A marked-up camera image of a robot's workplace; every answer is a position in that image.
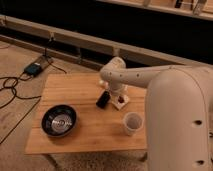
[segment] floor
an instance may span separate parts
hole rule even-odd
[[[7,43],[0,42],[0,77],[18,76],[23,68],[35,60],[39,53],[15,45],[4,48]],[[80,65],[54,59],[54,65],[74,72],[97,72]],[[50,73],[62,72],[48,67],[37,78],[21,82],[18,94],[24,97],[42,93],[45,80]],[[0,106],[11,97],[10,91],[0,92]],[[53,171],[55,169],[42,155],[25,155],[25,145],[35,115],[36,107],[26,116],[26,112],[36,100],[15,99],[10,105],[0,110],[0,170],[1,171]],[[52,155],[64,171],[147,171],[147,164],[139,159],[144,151],[73,153]]]

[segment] cup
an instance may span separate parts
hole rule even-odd
[[[143,127],[143,118],[136,112],[129,112],[123,118],[124,131],[132,136]]]

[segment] tabletop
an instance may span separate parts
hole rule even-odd
[[[49,75],[26,144],[26,154],[114,151],[146,149],[145,126],[134,136],[127,136],[123,117],[138,112],[144,119],[146,90],[128,86],[130,102],[120,111],[111,103],[105,109],[96,106],[104,89],[98,73]],[[45,112],[60,104],[75,109],[77,121],[71,132],[61,138],[47,136],[41,128]]]

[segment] electronic device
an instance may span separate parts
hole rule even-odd
[[[145,118],[149,171],[212,171],[209,139],[213,69],[158,66],[126,69],[113,58],[100,71],[109,92],[147,88]]]
[[[43,70],[45,70],[49,65],[53,63],[53,59],[46,56],[38,57],[34,62],[29,64],[25,69],[24,73],[36,77],[39,75]]]

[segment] cable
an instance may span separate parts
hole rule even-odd
[[[47,55],[47,48],[48,48],[48,46],[49,46],[49,44],[50,44],[51,42],[53,42],[53,39],[50,39],[50,40],[47,42],[47,44],[46,44],[46,46],[45,46],[45,48],[44,48],[44,54],[43,54],[43,55],[44,55],[44,57],[45,57],[45,59],[46,59],[46,61],[48,62],[49,65],[51,65],[52,67],[54,67],[54,68],[56,68],[56,69],[62,71],[62,72],[65,73],[65,74],[67,74],[67,71],[65,71],[64,69],[59,68],[59,67],[53,65],[53,64],[48,60],[48,59],[51,58],[51,57]]]
[[[0,106],[0,109],[5,108],[6,106],[8,106],[10,103],[13,102],[13,100],[15,98],[18,98],[20,100],[32,100],[32,99],[37,99],[37,98],[41,98],[41,96],[34,96],[34,97],[20,97],[17,94],[17,90],[16,90],[16,86],[18,85],[19,81],[28,81],[29,79],[31,79],[32,77],[28,77],[26,79],[22,78],[22,76],[24,75],[24,73],[22,73],[19,77],[0,77],[1,79],[4,79],[2,88],[0,89],[0,92],[3,90],[11,90],[13,96],[12,98],[6,102],[5,104],[3,104],[2,106]]]
[[[33,106],[24,114],[24,116],[18,121],[18,123],[10,130],[10,132],[1,140],[0,145],[10,136],[10,134],[18,127],[18,125],[26,118],[26,116],[36,107],[41,99],[37,100]]]

